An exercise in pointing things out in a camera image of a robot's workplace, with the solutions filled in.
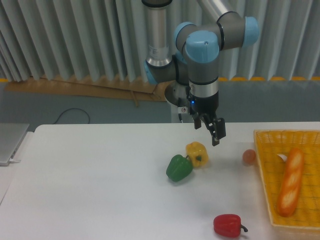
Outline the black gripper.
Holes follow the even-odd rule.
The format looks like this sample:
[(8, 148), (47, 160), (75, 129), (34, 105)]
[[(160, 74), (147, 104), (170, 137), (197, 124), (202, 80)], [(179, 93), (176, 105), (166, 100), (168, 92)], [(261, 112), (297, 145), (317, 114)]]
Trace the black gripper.
[(219, 106), (219, 92), (209, 97), (198, 97), (189, 93), (189, 114), (193, 115), (194, 129), (197, 130), (202, 126), (201, 115), (203, 122), (210, 132), (212, 138), (212, 146), (217, 146), (220, 139), (226, 136), (226, 123), (225, 119), (220, 117), (216, 118), (216, 111)]

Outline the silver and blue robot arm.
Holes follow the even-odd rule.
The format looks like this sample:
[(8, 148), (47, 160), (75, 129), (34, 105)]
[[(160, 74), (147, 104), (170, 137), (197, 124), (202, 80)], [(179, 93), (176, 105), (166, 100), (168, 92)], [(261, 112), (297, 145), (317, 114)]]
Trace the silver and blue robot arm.
[(208, 25), (182, 22), (174, 30), (175, 54), (169, 46), (169, 0), (143, 1), (147, 18), (148, 54), (144, 62), (152, 84), (168, 83), (164, 96), (175, 122), (193, 120), (195, 129), (205, 125), (216, 146), (226, 136), (219, 106), (218, 57), (221, 51), (244, 48), (257, 42), (260, 28), (255, 17), (241, 17), (226, 0), (201, 0), (211, 19)]

